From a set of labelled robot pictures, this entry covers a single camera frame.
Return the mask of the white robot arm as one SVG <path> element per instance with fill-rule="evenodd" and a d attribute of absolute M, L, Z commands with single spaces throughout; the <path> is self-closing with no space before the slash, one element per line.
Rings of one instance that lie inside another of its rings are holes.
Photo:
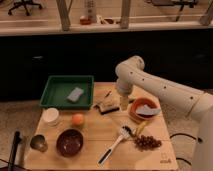
<path fill-rule="evenodd" d="M 140 56 L 132 56 L 115 68 L 116 90 L 128 97 L 133 86 L 179 108 L 199 123 L 192 160 L 192 171 L 213 171 L 213 95 L 144 72 Z"/>

